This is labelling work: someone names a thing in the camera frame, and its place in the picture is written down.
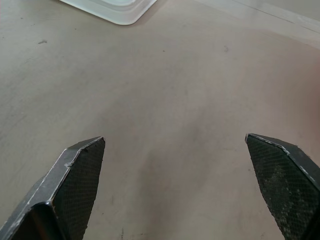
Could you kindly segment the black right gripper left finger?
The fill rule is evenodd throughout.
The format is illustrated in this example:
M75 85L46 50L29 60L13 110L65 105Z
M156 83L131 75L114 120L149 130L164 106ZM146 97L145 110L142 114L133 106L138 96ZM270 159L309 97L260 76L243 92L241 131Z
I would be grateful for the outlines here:
M66 148L0 227L0 240L83 240L105 146L98 136Z

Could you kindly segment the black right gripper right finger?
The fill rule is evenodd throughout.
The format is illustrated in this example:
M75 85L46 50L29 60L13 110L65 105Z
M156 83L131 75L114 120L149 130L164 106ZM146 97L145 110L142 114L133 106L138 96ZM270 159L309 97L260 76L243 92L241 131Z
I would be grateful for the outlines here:
M285 240L320 240L320 167L297 145L245 137L261 195Z

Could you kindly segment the white plastic tray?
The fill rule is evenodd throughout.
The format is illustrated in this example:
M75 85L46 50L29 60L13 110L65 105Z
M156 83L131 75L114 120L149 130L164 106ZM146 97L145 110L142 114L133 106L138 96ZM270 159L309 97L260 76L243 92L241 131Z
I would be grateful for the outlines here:
M158 0L59 0L120 26L137 22Z

